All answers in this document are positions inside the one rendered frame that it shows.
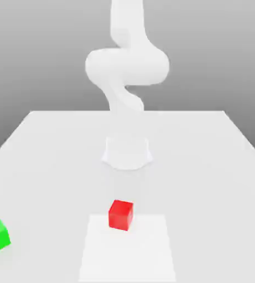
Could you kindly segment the small red cube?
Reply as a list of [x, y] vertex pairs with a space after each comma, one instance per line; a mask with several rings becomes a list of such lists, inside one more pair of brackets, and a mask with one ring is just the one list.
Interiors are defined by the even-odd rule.
[[133, 219], [133, 203], [114, 200], [108, 211], [108, 225], [111, 228], [128, 231]]

